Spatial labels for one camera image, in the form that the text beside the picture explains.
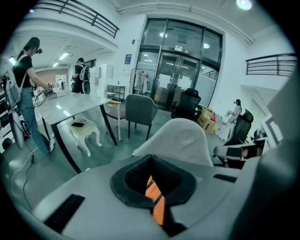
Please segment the white ornate stool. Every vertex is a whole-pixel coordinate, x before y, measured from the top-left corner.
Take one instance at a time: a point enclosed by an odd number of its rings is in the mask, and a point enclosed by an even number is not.
[[[72,126],[73,123],[83,123],[84,125],[82,127],[75,127]],[[77,142],[77,146],[81,147],[82,149],[85,149],[88,153],[88,156],[90,157],[90,150],[88,149],[87,145],[85,144],[85,138],[89,136],[92,132],[96,133],[96,143],[99,147],[102,146],[102,144],[99,142],[100,139],[100,132],[96,126],[96,124],[84,117],[79,117],[68,123],[68,128],[70,134],[75,138]]]

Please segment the woman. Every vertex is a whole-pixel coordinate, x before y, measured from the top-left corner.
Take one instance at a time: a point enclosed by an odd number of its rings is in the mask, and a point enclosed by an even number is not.
[[[242,107],[240,104],[240,100],[237,99],[235,102],[236,104],[234,111],[228,111],[226,114],[231,115],[227,121],[227,123],[223,123],[218,130],[216,131],[216,134],[219,138],[221,138],[223,141],[227,142],[233,135],[233,130],[236,124],[236,119],[238,118],[238,115],[242,112]]]
[[[18,103],[18,108],[21,111],[24,121],[29,128],[31,136],[36,143],[37,147],[47,155],[54,148],[54,139],[49,141],[44,135],[42,135],[38,130],[38,124],[34,113],[34,106],[32,102],[33,97],[33,87],[30,84],[30,79],[36,86],[42,87],[45,91],[49,91],[50,87],[48,84],[43,82],[34,72],[32,67],[31,57],[39,49],[39,39],[37,37],[32,37],[29,42],[21,50],[17,57],[17,65],[13,72],[15,75],[16,83],[21,87],[24,75],[24,83],[21,91],[21,100]]]

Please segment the clothing rack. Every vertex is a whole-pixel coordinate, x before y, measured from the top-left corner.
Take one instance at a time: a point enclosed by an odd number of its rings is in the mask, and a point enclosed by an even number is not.
[[[132,85],[132,93],[134,93],[134,87],[135,87],[135,79],[136,79],[136,74],[141,71],[141,70],[146,70],[146,71],[152,71],[154,73],[154,77],[155,77],[155,71],[153,69],[145,69],[145,68],[133,68],[131,69],[131,73],[130,73],[130,82],[129,82],[129,94],[130,94],[130,90],[131,90],[131,83],[133,83]]]

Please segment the black office chair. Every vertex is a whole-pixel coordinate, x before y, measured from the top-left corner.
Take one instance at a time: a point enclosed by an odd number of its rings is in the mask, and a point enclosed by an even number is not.
[[[198,96],[198,91],[188,88],[185,92],[181,93],[179,105],[174,108],[171,117],[195,120],[195,109],[200,100],[201,97]]]
[[[230,140],[228,140],[224,146],[229,145],[237,145],[237,144],[243,144],[247,138],[248,132],[251,128],[251,123],[253,122],[253,115],[251,112],[249,112],[247,109],[244,113],[244,115],[239,115],[236,121],[235,128],[233,130],[233,135]],[[215,164],[215,166],[225,166],[227,163],[229,167],[231,168],[239,168],[241,169],[245,163],[245,161],[238,161],[238,160],[230,160],[227,159],[227,162],[224,158],[219,157],[221,164]]]

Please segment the black t-shirt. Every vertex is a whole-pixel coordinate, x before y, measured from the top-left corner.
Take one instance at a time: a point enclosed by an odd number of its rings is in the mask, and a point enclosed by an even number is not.
[[[21,87],[24,75],[29,68],[32,68],[32,61],[30,56],[23,57],[19,61],[18,65],[14,68],[13,72],[15,75],[15,81],[17,82],[19,87]],[[23,87],[31,87],[28,74],[26,74]]]
[[[85,67],[84,64],[81,64],[81,65],[77,65],[77,66],[76,66],[75,73],[78,74],[78,76],[76,77],[76,80],[75,80],[76,82],[77,82],[77,81],[83,82],[82,80],[80,80],[79,76],[80,76],[80,73],[81,73],[81,71],[83,70],[84,67]]]

